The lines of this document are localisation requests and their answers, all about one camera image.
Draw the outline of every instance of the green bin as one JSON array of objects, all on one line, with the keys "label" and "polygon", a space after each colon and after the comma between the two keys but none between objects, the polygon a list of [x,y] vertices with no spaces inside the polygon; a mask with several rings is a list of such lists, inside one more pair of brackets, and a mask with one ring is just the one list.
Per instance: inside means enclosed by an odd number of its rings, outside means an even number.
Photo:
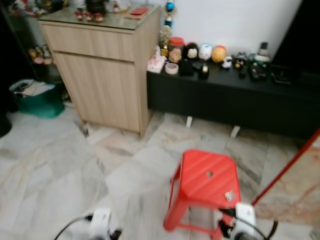
[{"label": "green bin", "polygon": [[17,81],[9,87],[13,100],[20,112],[32,114],[40,118],[52,119],[59,116],[65,110],[57,87],[35,96],[16,96],[13,90],[21,84],[21,82],[25,81],[26,80]]}]

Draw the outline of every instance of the glass top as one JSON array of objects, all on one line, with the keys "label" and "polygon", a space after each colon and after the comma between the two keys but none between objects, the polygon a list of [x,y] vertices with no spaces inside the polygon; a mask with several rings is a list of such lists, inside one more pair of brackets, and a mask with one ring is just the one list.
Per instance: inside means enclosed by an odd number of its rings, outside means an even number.
[{"label": "glass top", "polygon": [[[138,8],[138,7],[149,7],[148,12],[142,19],[128,19],[126,16],[129,13]],[[131,8],[122,13],[107,13],[103,17],[103,22],[95,22],[94,20],[88,22],[83,16],[83,20],[79,21],[77,16],[75,15],[75,11],[77,9],[72,7],[66,7],[59,11],[53,12],[51,14],[42,16],[39,18],[40,21],[50,21],[50,22],[60,22],[66,24],[82,24],[82,25],[92,25],[92,26],[100,26],[107,28],[117,28],[117,29],[127,29],[127,30],[135,30],[149,15],[151,15],[159,5],[149,4],[143,5],[141,3],[132,3]]]}]

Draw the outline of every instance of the black tv console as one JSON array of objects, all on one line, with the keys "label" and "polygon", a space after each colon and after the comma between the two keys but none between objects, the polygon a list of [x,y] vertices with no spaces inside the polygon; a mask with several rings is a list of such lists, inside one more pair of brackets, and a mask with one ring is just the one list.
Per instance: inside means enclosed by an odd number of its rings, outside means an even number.
[{"label": "black tv console", "polygon": [[320,89],[239,78],[209,64],[209,78],[147,73],[148,107],[286,136],[309,138],[320,127]]}]

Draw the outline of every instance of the stool seat hole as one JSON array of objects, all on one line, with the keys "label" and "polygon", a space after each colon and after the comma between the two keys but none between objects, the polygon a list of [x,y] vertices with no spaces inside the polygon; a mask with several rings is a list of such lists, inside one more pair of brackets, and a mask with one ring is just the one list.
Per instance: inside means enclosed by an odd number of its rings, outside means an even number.
[{"label": "stool seat hole", "polygon": [[214,175],[214,173],[212,171],[207,171],[206,172],[206,176],[211,178]]}]

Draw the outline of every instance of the white wall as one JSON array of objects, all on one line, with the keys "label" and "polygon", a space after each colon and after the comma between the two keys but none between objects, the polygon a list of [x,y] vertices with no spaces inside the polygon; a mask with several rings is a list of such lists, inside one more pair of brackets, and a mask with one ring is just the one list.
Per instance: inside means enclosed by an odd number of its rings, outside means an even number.
[{"label": "white wall", "polygon": [[[149,0],[162,6],[166,0]],[[224,45],[228,54],[255,53],[269,42],[273,57],[302,0],[174,0],[173,35],[185,42]]]}]

